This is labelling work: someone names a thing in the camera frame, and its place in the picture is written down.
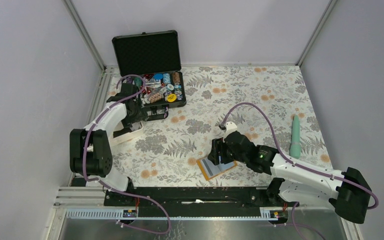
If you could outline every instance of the table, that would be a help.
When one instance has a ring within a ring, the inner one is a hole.
[[[298,66],[183,67],[187,104],[170,108],[167,119],[145,123],[144,134],[112,147],[113,168],[136,187],[264,187],[272,177],[243,163],[206,181],[196,160],[207,156],[211,140],[223,136],[218,125],[237,103],[259,106],[275,128],[280,147],[289,152],[292,118],[300,118],[301,158],[332,168],[310,97]],[[116,94],[118,69],[108,97]],[[261,114],[240,106],[228,119],[256,145],[274,147]]]

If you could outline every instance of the yellow round label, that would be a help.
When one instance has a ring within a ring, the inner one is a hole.
[[[176,94],[170,94],[167,96],[167,102],[172,103],[176,100]]]

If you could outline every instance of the gray wall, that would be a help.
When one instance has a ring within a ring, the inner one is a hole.
[[[339,1],[301,70],[333,166],[379,197],[364,239],[384,239],[384,1]]]
[[[329,0],[73,0],[107,65],[111,39],[175,29],[183,64],[295,63]]]
[[[0,240],[37,240],[100,70],[61,0],[0,0]]]

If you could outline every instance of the open black case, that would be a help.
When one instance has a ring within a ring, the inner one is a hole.
[[[152,112],[148,121],[165,119],[168,116],[168,108],[186,105],[185,85],[183,74],[180,72],[182,66],[177,31],[143,32],[136,35],[116,36],[112,39],[112,45],[121,76],[129,74],[153,76],[154,74],[167,73],[170,76],[170,84],[176,86],[175,90],[172,91],[172,96],[176,96],[174,101],[167,101],[166,96],[153,103],[142,101],[144,102],[143,108]],[[179,76],[180,83],[177,82],[177,85],[174,83],[174,73]],[[163,84],[163,79],[159,81],[163,86],[166,85]],[[161,109],[166,109],[166,113],[157,114],[157,110]]]

